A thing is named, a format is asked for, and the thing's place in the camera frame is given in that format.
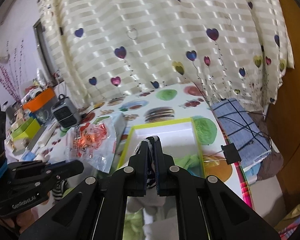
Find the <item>person's left hand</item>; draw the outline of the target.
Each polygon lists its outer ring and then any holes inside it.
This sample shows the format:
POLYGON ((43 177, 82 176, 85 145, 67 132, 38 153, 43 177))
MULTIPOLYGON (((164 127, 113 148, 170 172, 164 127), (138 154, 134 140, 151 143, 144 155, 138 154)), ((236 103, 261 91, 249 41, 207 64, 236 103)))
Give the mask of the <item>person's left hand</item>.
POLYGON ((7 229, 9 232, 20 235, 29 228, 39 218, 39 208, 45 206, 48 200, 39 204, 23 213, 17 214, 14 218, 1 218, 0 226, 7 229))

